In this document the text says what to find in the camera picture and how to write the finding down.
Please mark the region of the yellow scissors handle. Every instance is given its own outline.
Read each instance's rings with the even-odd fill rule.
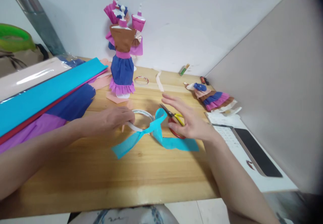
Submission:
[[[174,114],[174,117],[178,120],[178,122],[182,125],[185,126],[185,124],[182,122],[182,120],[180,119],[180,117],[184,118],[181,114]]]

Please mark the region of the person's right hand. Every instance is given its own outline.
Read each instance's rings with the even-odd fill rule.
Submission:
[[[185,104],[180,98],[163,94],[161,100],[167,105],[173,106],[185,119],[185,126],[176,123],[168,123],[168,126],[176,133],[187,138],[213,141],[221,139],[220,134],[214,128],[199,117],[195,111]]]

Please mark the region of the ruffled skirt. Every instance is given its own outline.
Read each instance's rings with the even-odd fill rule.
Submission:
[[[205,105],[207,111],[213,112],[223,112],[220,109],[226,109],[226,106],[233,106],[233,103],[236,103],[233,97],[230,97],[229,94],[224,92],[215,92],[211,91],[210,93],[199,98]]]
[[[122,59],[115,55],[111,64],[113,79],[110,82],[110,89],[117,95],[124,95],[135,92],[133,82],[134,63],[132,58]]]

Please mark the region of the glue stick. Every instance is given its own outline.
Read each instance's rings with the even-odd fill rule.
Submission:
[[[180,76],[183,76],[183,74],[185,73],[185,71],[188,69],[189,64],[186,64],[186,66],[183,68],[183,70],[180,72]]]

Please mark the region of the person's left hand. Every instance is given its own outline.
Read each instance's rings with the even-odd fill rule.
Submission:
[[[80,133],[81,137],[91,137],[114,131],[127,121],[133,123],[135,121],[135,114],[123,106],[109,108],[80,119],[75,119],[69,124]]]

